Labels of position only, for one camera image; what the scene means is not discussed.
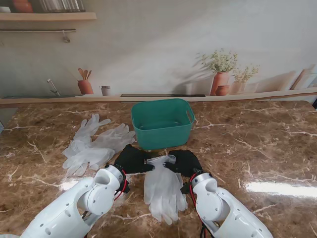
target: terracotta vase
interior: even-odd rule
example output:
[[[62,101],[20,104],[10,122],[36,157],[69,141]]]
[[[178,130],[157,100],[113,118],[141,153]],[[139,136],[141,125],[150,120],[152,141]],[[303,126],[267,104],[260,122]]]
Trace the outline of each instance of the terracotta vase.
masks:
[[[217,96],[225,96],[229,92],[229,85],[224,85],[224,86],[218,86],[216,90],[216,95]]]
[[[29,2],[14,2],[14,7],[16,9],[17,12],[20,13],[33,13],[33,9],[32,6]]]
[[[91,84],[88,80],[78,81],[78,87],[80,89],[81,94],[94,94]]]
[[[228,84],[228,81],[229,81],[229,73],[228,72],[217,73],[215,75],[215,77],[213,78],[210,95],[215,96],[218,86],[225,86]]]

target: basket handle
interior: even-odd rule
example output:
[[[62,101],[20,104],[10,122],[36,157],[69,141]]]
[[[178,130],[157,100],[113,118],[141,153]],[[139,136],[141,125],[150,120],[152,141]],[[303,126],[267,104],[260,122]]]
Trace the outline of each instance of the basket handle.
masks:
[[[189,119],[189,122],[190,122],[190,123],[193,123],[194,120],[195,120],[195,115],[194,115],[192,109],[190,108],[190,106],[187,105],[187,107],[188,107],[188,109],[187,109],[187,111],[186,111],[187,117],[188,117],[188,119]]]

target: painted flower pot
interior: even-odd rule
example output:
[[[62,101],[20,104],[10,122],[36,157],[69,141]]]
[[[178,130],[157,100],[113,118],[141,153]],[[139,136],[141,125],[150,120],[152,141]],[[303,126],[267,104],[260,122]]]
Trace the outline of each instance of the painted flower pot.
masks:
[[[230,87],[229,94],[241,93],[243,92],[245,86],[246,86],[246,83],[234,81]]]
[[[210,95],[215,96],[218,86],[225,86],[228,84],[228,81],[229,81],[229,73],[228,72],[217,73],[215,75],[215,77],[213,78]]]
[[[110,86],[99,86],[103,96],[109,96],[110,94]]]
[[[25,1],[25,2],[15,1],[13,4],[14,4],[16,11],[19,13],[33,13],[32,6],[27,1]]]
[[[229,92],[229,85],[224,85],[224,86],[218,86],[216,90],[216,95],[217,96],[225,96]]]

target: painted countertop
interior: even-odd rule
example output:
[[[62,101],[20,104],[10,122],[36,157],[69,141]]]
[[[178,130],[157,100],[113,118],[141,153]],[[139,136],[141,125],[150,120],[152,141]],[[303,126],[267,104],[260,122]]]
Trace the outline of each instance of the painted countertop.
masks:
[[[111,119],[97,135],[121,123],[132,127],[132,105],[19,108],[0,134],[0,234],[20,235],[42,209],[80,179],[65,178],[62,151],[83,119],[92,113]],[[317,237],[317,112],[313,107],[289,101],[191,103],[191,107],[196,120],[187,144],[156,153],[194,152],[218,185],[252,211],[275,238]],[[84,177],[94,174],[87,170]],[[200,221],[189,197],[189,208],[171,226],[152,218],[143,202],[144,177],[128,176],[131,191],[95,224],[89,238],[199,237]]]

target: red wire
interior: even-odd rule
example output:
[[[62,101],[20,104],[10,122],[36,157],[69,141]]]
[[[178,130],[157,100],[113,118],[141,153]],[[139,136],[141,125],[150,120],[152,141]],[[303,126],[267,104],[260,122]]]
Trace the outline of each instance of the red wire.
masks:
[[[189,188],[190,188],[190,195],[191,195],[192,200],[193,200],[193,202],[194,202],[195,210],[196,210],[196,212],[197,212],[197,209],[196,209],[196,199],[195,199],[194,192],[193,192],[193,187],[192,187],[192,181],[193,181],[193,179],[194,179],[195,176],[196,176],[196,173],[193,174],[193,176],[191,176],[191,178],[190,178],[190,180],[189,180],[189,181],[190,181]],[[204,237],[205,237],[205,238],[207,237],[207,231],[206,231],[206,229],[204,229]]]
[[[125,190],[125,187],[127,186],[127,179],[124,180],[124,185],[123,185],[123,189],[121,190],[120,194],[118,195],[118,197],[116,197],[114,200],[117,200],[119,198],[119,196],[123,193],[123,191]]]

